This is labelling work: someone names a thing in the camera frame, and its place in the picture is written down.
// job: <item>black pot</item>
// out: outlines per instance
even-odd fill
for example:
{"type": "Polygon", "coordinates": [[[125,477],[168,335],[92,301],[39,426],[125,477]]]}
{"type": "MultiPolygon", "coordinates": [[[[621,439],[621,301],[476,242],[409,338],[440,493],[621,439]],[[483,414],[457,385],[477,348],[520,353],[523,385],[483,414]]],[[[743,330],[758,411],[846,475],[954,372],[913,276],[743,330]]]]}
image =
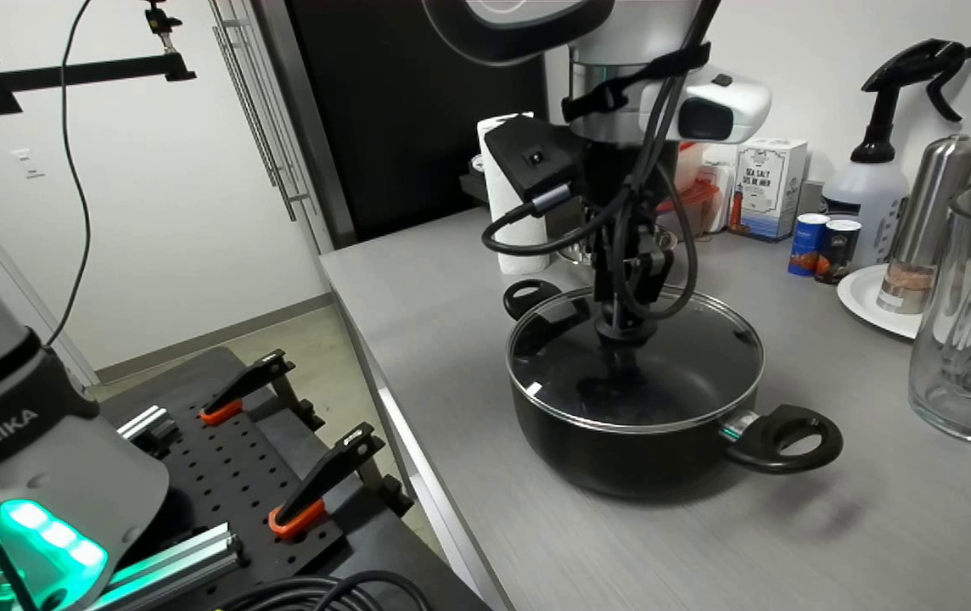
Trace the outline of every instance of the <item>black pot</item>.
{"type": "Polygon", "coordinates": [[[590,293],[514,282],[509,380],[528,444],[605,494],[659,494],[724,457],[753,471],[810,471],[838,457],[838,426],[808,408],[758,414],[760,335],[726,301],[692,301],[642,345],[598,335],[590,293]]]}

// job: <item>white plate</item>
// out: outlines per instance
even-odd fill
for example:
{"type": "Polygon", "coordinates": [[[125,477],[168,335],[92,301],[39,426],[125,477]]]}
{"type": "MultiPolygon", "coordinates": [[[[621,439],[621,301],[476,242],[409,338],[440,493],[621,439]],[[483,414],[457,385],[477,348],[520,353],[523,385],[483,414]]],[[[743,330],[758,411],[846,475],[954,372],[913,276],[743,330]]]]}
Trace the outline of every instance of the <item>white plate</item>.
{"type": "Polygon", "coordinates": [[[887,277],[887,264],[857,268],[836,284],[836,296],[861,322],[883,331],[901,335],[901,338],[915,338],[924,316],[899,316],[899,312],[883,307],[879,305],[883,277],[887,277]]]}

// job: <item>floor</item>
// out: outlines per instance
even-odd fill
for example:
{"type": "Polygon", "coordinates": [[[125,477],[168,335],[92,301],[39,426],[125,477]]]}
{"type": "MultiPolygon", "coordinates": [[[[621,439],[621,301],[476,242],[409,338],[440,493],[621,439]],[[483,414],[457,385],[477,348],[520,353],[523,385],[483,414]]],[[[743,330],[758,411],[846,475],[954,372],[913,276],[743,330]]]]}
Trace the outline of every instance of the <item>floor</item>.
{"type": "MultiPolygon", "coordinates": [[[[284,361],[294,362],[294,370],[289,372],[294,395],[308,398],[319,411],[319,417],[325,421],[325,426],[319,426],[319,439],[325,444],[333,444],[338,435],[345,435],[353,423],[370,421],[381,439],[381,417],[376,417],[376,402],[370,398],[367,378],[358,370],[345,320],[338,312],[334,301],[315,301],[308,312],[297,312],[293,320],[210,344],[210,345],[226,345],[234,348],[243,362],[270,353],[270,348],[284,348],[284,361]]],[[[101,385],[95,385],[92,395],[99,399],[116,398],[210,345],[196,345],[192,353],[178,353],[168,361],[157,361],[147,362],[131,372],[101,380],[101,385]]],[[[376,456],[381,471],[397,475],[397,466],[389,457],[389,448],[383,448],[376,456]]],[[[402,521],[431,547],[440,548],[420,504],[414,504],[402,521]]]]}

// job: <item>pot handle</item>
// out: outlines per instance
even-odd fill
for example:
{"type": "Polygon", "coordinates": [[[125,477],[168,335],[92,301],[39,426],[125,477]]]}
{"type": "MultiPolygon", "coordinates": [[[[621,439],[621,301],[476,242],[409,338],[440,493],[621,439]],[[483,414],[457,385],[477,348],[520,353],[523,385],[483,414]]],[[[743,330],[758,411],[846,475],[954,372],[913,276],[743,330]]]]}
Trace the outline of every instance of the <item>pot handle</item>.
{"type": "Polygon", "coordinates": [[[525,307],[546,301],[548,296],[559,296],[559,289],[539,277],[525,277],[509,284],[503,301],[511,320],[523,320],[525,307]]]}
{"type": "Polygon", "coordinates": [[[779,402],[771,414],[750,414],[743,421],[724,423],[719,431],[726,444],[726,457],[771,475],[810,471],[838,457],[846,448],[836,421],[817,411],[779,402]],[[804,456],[784,456],[802,439],[822,439],[817,448],[804,456]]]}

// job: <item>gray countertop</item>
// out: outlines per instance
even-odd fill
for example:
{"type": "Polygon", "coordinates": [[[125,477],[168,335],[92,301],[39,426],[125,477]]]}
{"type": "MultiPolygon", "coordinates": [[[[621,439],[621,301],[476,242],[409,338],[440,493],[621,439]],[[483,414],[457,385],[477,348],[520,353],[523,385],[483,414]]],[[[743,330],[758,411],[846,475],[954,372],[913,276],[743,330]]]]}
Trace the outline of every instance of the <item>gray countertop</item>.
{"type": "Polygon", "coordinates": [[[846,456],[792,477],[726,468],[671,503],[598,499],[520,435],[499,307],[511,277],[483,247],[483,224],[467,210],[323,268],[393,395],[388,408],[514,607],[971,607],[971,448],[909,411],[909,344],[855,322],[829,284],[792,277],[784,244],[709,236],[700,289],[743,312],[766,348],[758,402],[817,408],[846,431],[846,456]]]}

